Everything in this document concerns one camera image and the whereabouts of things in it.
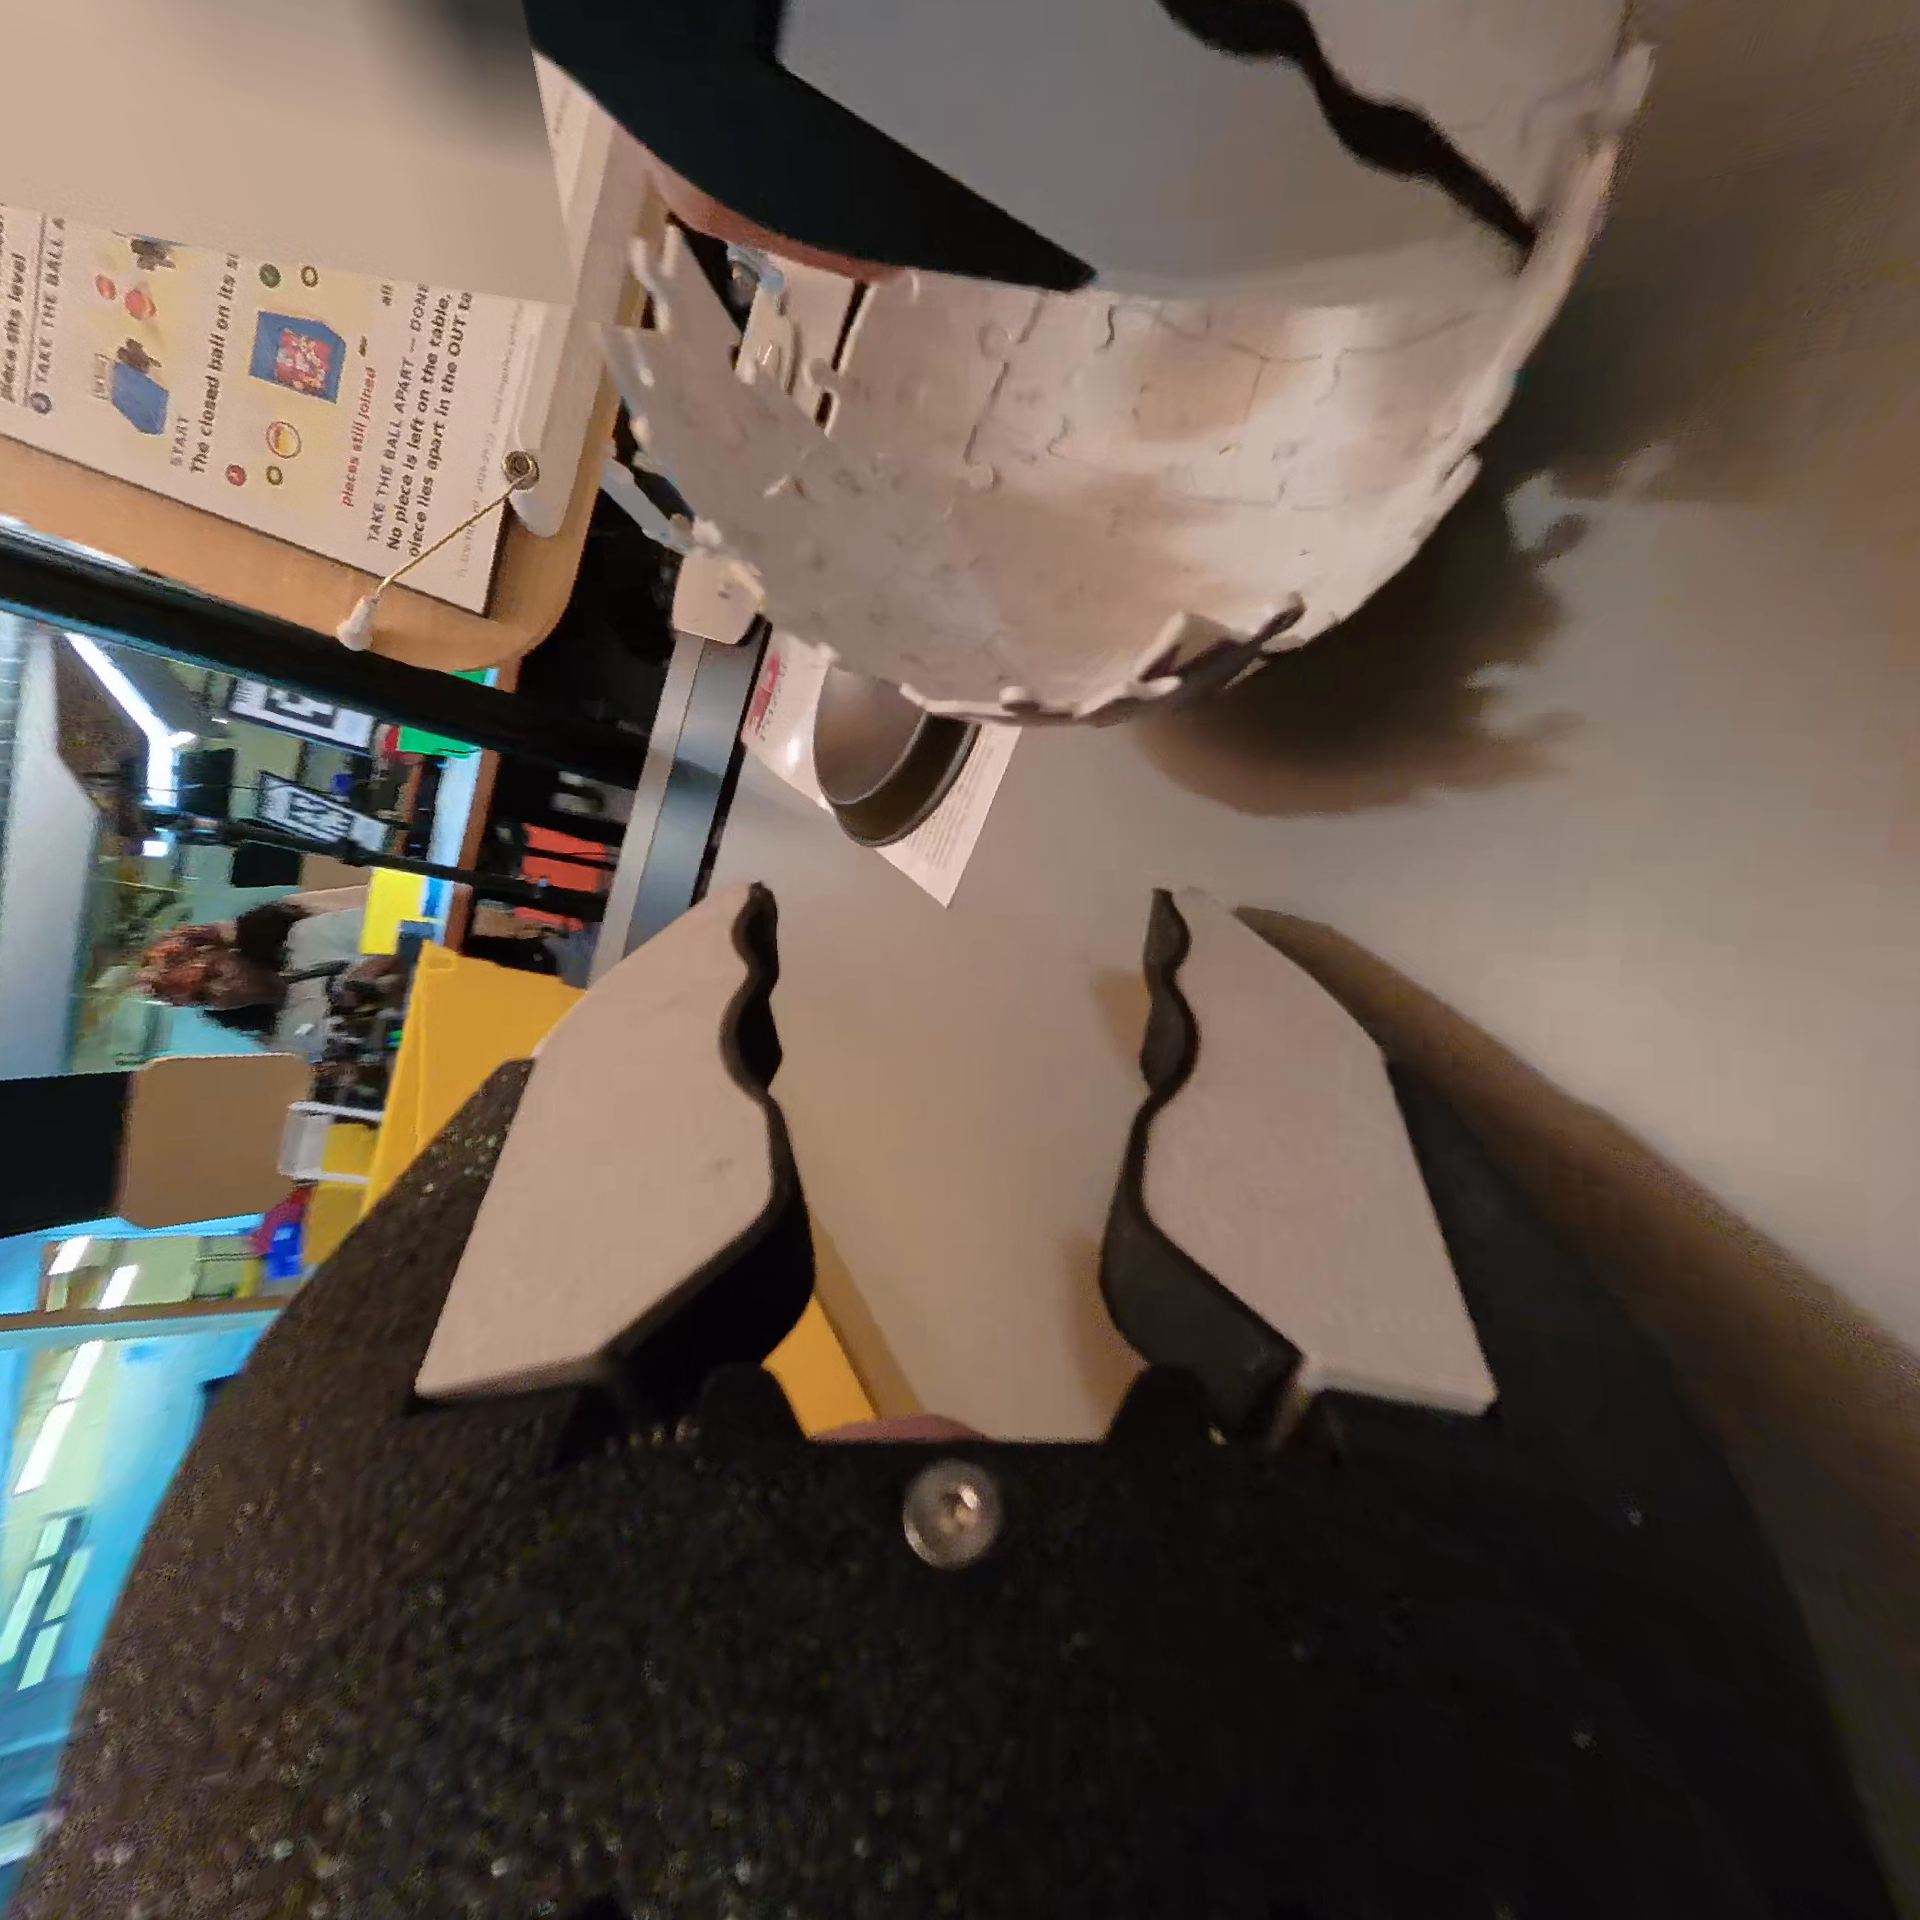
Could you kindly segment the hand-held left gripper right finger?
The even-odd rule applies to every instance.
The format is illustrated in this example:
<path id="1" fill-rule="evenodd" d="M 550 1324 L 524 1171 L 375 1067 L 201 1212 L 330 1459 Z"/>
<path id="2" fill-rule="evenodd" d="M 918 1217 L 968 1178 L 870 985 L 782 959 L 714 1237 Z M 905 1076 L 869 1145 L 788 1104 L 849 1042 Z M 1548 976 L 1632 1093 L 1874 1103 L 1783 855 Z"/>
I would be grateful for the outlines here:
<path id="1" fill-rule="evenodd" d="M 1386 1058 L 1309 973 L 1202 891 L 1159 889 L 1140 959 L 1140 1106 L 1102 1303 L 1224 1443 L 1328 1397 L 1477 1421 L 1492 1365 Z"/>

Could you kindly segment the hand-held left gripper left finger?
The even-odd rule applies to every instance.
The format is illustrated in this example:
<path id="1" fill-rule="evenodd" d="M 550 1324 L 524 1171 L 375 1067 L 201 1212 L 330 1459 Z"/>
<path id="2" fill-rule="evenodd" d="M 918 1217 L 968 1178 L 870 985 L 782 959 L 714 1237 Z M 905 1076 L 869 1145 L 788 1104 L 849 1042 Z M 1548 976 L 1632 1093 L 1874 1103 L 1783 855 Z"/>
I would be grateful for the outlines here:
<path id="1" fill-rule="evenodd" d="M 804 1319 L 815 1251 L 774 1098 L 778 902 L 724 887 L 541 1042 L 415 1381 L 433 1405 L 600 1386 L 690 1405 Z"/>

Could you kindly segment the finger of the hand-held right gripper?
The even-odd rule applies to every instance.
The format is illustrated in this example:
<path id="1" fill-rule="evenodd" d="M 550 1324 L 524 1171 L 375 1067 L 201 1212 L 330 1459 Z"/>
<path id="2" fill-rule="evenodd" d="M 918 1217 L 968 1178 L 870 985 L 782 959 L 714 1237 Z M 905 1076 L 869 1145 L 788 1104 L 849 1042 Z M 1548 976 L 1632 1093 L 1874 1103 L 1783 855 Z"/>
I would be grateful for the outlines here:
<path id="1" fill-rule="evenodd" d="M 1449 133 L 1462 5 L 794 2 L 778 68 L 1128 291 L 1239 286 L 1538 218 Z"/>

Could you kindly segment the partly built puzzle ball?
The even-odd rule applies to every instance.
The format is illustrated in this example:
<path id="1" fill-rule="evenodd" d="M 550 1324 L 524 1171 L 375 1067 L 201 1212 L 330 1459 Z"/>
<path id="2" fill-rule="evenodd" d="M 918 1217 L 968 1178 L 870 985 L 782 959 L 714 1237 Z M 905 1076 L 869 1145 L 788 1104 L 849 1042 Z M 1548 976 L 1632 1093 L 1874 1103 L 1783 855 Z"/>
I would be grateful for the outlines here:
<path id="1" fill-rule="evenodd" d="M 1595 245 L 1634 5 L 1460 5 L 1404 56 L 1538 239 L 1239 286 L 869 282 L 685 228 L 608 337 L 637 445 L 772 629 L 918 709 L 1104 722 L 1358 613 L 1477 478 Z"/>

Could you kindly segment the yellow plastic bin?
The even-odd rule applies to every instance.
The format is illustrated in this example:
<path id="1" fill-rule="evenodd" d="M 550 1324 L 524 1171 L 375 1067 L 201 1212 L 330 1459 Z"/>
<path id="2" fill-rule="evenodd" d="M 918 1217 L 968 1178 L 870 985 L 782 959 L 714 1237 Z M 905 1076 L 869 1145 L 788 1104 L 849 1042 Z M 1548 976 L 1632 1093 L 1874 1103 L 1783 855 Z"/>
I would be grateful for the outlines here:
<path id="1" fill-rule="evenodd" d="M 355 1217 L 312 1200 L 306 1261 L 320 1267 L 364 1223 L 497 1069 L 531 1058 L 585 990 L 539 973 L 429 944 L 416 962 L 384 1117 L 355 1162 L 366 1175 Z M 812 1300 L 768 1358 L 802 1430 L 823 1437 L 881 1417 L 829 1310 Z"/>

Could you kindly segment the white clipboard stand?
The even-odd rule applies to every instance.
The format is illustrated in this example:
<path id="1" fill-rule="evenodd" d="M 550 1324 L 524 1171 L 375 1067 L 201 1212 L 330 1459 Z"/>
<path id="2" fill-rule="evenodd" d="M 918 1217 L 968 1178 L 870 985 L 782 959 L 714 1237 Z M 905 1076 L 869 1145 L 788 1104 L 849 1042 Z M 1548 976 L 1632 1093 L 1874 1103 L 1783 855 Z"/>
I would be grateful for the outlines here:
<path id="1" fill-rule="evenodd" d="M 667 554 L 716 547 L 645 446 L 620 452 L 624 397 L 610 373 L 608 337 L 630 307 L 629 294 L 616 294 L 612 320 L 549 308 L 535 330 L 506 461 L 535 475 L 508 498 L 489 601 L 504 659 L 528 653 L 561 623 L 605 486 L 615 509 Z"/>

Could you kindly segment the white paper sheet red mark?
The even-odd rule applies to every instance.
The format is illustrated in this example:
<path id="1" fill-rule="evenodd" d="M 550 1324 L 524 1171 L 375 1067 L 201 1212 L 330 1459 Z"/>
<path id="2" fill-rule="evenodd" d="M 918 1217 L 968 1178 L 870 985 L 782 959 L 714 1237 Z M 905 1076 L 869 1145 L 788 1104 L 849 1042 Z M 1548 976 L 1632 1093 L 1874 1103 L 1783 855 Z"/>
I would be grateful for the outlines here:
<path id="1" fill-rule="evenodd" d="M 748 758 L 788 796 L 827 817 L 851 840 L 829 811 L 812 771 L 815 709 L 830 666 L 823 649 L 784 635 L 772 637 L 740 743 Z M 876 852 L 925 894 L 949 906 L 992 814 L 1017 745 L 1018 732 L 1012 728 L 982 727 L 966 771 L 933 819 L 900 845 L 869 852 Z"/>

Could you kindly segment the grey metal bowl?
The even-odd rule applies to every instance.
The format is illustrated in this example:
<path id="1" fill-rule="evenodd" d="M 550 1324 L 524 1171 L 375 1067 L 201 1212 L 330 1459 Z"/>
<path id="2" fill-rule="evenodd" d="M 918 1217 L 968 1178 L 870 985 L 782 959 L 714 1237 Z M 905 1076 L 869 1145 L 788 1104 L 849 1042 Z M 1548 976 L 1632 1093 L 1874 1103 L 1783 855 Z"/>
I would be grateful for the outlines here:
<path id="1" fill-rule="evenodd" d="M 829 666 L 812 720 L 812 771 L 836 826 L 878 852 L 934 819 L 982 732 L 981 722 L 934 715 L 895 685 Z"/>

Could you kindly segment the printed instruction sheet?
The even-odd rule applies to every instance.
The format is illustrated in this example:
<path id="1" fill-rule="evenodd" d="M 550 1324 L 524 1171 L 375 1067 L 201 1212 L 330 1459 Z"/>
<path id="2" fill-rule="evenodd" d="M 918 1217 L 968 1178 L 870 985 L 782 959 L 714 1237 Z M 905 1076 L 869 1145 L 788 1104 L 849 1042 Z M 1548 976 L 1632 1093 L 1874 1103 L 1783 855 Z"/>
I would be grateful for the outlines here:
<path id="1" fill-rule="evenodd" d="M 6 204 L 3 443 L 486 613 L 546 311 Z"/>

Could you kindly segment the black pole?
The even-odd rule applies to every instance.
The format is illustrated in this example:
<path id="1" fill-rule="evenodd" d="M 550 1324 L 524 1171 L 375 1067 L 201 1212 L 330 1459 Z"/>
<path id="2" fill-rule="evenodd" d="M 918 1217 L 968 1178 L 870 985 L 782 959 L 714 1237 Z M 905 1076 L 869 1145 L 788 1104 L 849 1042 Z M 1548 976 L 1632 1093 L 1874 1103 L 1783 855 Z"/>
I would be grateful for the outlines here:
<path id="1" fill-rule="evenodd" d="M 3 532 L 3 610 L 624 791 L 637 791 L 649 758 L 641 732 L 500 686 L 350 653 L 285 618 L 18 530 Z"/>

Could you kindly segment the grey metal rail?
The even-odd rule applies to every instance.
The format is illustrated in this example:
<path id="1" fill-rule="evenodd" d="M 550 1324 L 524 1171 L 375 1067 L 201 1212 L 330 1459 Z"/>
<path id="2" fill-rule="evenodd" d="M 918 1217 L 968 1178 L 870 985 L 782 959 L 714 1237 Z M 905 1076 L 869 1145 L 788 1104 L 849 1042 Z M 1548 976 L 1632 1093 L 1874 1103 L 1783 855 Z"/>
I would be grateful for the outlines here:
<path id="1" fill-rule="evenodd" d="M 705 896 L 764 646 L 762 623 L 734 645 L 676 637 L 592 953 L 594 987 Z"/>

